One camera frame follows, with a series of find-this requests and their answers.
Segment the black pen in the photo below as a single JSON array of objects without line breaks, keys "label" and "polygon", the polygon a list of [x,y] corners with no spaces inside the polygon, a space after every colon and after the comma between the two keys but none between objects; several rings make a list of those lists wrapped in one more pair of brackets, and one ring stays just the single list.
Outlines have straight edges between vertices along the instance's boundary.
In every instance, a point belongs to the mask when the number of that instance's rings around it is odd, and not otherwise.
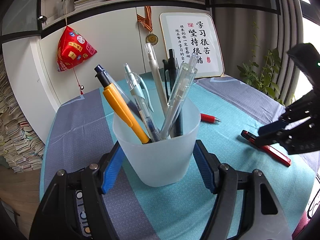
[{"label": "black pen", "polygon": [[[165,92],[167,95],[167,100],[169,100],[169,92],[167,85],[167,71],[169,75],[169,84],[170,84],[170,93],[172,92],[173,85],[176,81],[177,76],[179,75],[179,65],[177,59],[174,57],[174,50],[169,49],[169,59],[168,61],[163,60],[164,63],[164,85]],[[172,131],[174,137],[183,135],[183,125],[182,125],[182,112],[180,112],[176,122],[172,126]]]}]

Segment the orange and black striped ribbon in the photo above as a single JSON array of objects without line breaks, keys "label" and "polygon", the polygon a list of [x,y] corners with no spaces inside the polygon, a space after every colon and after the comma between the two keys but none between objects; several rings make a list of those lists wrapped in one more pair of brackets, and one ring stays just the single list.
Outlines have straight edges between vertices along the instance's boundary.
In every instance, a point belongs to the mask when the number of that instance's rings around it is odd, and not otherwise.
[{"label": "orange and black striped ribbon", "polygon": [[143,26],[152,33],[151,6],[145,6],[144,9],[147,17],[145,18],[137,14],[137,19],[138,22],[141,22]]}]

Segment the pen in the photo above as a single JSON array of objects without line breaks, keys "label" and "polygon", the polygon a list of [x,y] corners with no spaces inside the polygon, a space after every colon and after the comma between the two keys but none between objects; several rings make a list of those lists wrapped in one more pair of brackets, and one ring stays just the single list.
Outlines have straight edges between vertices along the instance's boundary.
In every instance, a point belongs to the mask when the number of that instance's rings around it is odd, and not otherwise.
[{"label": "pen", "polygon": [[100,71],[104,71],[107,75],[108,80],[113,83],[115,85],[115,87],[117,88],[117,90],[119,91],[120,95],[122,96],[122,98],[124,99],[125,103],[127,104],[127,106],[130,108],[130,110],[138,117],[141,119],[141,116],[139,114],[139,110],[136,106],[136,104],[134,102],[132,102],[127,95],[124,93],[124,91],[122,90],[121,87],[119,87],[119,85],[116,83],[116,81],[110,76],[110,74],[108,73],[108,71],[106,71],[103,67],[101,67],[100,65],[97,65],[97,68]]},{"label": "pen", "polygon": [[143,144],[151,142],[148,135],[146,135],[130,112],[129,107],[126,105],[115,85],[107,78],[106,72],[101,70],[101,66],[95,67],[94,70],[97,72],[96,77],[104,87],[103,95],[115,113],[134,131]]},{"label": "pen", "polygon": [[[142,118],[142,121],[147,128],[147,131],[150,135],[150,138],[153,142],[160,141],[160,133],[155,125],[155,122],[152,119],[152,116],[150,114],[150,110],[153,112],[151,102],[150,102],[150,96],[147,90],[147,87],[143,81],[143,79],[137,75],[136,73],[131,72],[130,67],[128,64],[124,65],[124,69],[126,72],[125,79],[127,80],[127,84],[130,89],[130,93],[133,96],[133,98],[136,101],[140,116]],[[146,103],[146,98],[142,92],[141,86],[145,89],[147,93],[147,99],[148,99],[148,105]]]},{"label": "pen", "polygon": [[178,118],[183,103],[191,87],[192,81],[198,71],[195,68],[198,58],[198,55],[193,54],[190,58],[189,64],[181,64],[179,76],[174,83],[172,93],[169,98],[168,112],[165,116],[164,123],[160,131],[161,139],[166,139],[168,137],[172,124]]},{"label": "pen", "polygon": [[167,111],[168,111],[168,105],[167,105],[168,102],[167,102],[167,98],[165,96],[164,88],[162,85],[162,80],[161,80],[161,76],[159,73],[159,65],[158,65],[158,62],[156,59],[156,54],[153,50],[151,43],[147,43],[144,46],[144,48],[145,48],[147,56],[148,56],[152,77],[153,77],[153,80],[156,84],[156,89],[157,89],[158,96],[160,99],[162,111],[164,113],[164,116],[166,116]]},{"label": "pen", "polygon": [[[168,85],[167,85],[167,76],[169,75],[169,84],[170,84],[170,92],[172,92],[174,83],[179,75],[179,65],[178,61],[174,56],[174,50],[169,49],[169,59],[168,61],[164,60],[164,85],[165,85],[165,92],[167,95],[167,100],[169,100],[169,92],[168,92]],[[177,120],[174,122],[172,126],[173,137],[177,137],[183,135],[183,125],[182,125],[182,113],[180,112]]]},{"label": "pen", "polygon": [[202,122],[209,122],[209,123],[221,122],[220,119],[218,119],[212,115],[208,115],[208,114],[201,114],[201,121]]},{"label": "pen", "polygon": [[[254,141],[257,137],[252,133],[242,130],[241,136],[255,145]],[[258,148],[265,151],[272,158],[276,159],[278,162],[280,162],[284,166],[289,167],[291,165],[291,160],[287,156],[285,156],[283,153],[279,152],[278,150],[274,149],[270,145],[265,145]]]}]

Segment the red marker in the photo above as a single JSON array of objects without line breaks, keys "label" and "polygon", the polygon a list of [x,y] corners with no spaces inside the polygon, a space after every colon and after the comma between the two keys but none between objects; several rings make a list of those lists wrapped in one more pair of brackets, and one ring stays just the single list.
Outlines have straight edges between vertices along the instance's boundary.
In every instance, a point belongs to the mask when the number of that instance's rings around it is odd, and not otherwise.
[{"label": "red marker", "polygon": [[209,122],[209,123],[221,122],[220,119],[218,119],[212,115],[208,115],[208,114],[201,114],[201,121],[202,122]]},{"label": "red marker", "polygon": [[[255,145],[254,141],[256,139],[256,136],[252,133],[242,130],[241,136]],[[291,160],[286,155],[274,149],[270,145],[261,146],[259,148],[267,154],[269,154],[272,158],[276,159],[278,162],[283,164],[284,166],[289,167],[291,165]]]}]

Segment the pen cup on shelf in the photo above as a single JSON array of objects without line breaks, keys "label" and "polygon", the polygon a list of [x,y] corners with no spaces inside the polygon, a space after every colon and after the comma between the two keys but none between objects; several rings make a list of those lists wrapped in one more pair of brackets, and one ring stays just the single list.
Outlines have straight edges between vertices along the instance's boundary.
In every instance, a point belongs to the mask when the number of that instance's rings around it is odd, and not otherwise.
[{"label": "pen cup on shelf", "polygon": [[[164,121],[161,104],[155,89],[149,90],[149,93],[155,111],[152,116],[159,128]],[[160,187],[178,182],[188,170],[199,129],[200,112],[187,98],[182,114],[183,135],[148,144],[141,144],[132,129],[114,114],[113,132],[131,166],[148,186]],[[138,122],[145,130],[142,121]]]}]

